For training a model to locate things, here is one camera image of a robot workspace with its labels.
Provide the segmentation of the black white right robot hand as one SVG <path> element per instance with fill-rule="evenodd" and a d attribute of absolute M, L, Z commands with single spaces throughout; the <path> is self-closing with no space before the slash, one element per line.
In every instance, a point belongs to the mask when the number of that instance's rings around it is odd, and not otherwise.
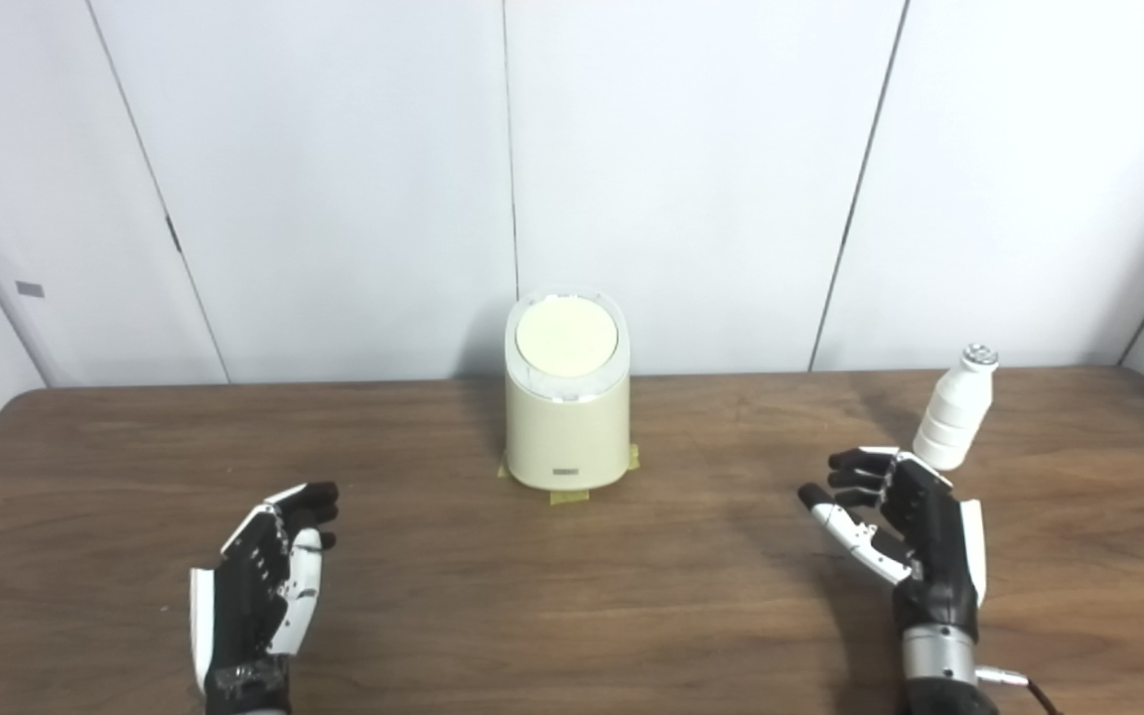
<path fill-rule="evenodd" d="M 901 448 L 849 448 L 827 466 L 827 484 L 800 485 L 799 501 L 848 555 L 891 585 L 896 628 L 931 626 L 979 639 L 980 503 L 958 500 L 942 474 Z"/>

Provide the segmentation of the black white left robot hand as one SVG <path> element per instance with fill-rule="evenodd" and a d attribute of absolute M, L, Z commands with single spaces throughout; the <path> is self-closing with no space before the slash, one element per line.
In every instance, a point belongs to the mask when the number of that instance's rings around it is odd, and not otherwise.
<path fill-rule="evenodd" d="M 337 484 L 305 483 L 260 502 L 190 571 L 190 644 L 206 714 L 291 714 L 292 657 L 321 597 L 337 538 Z"/>

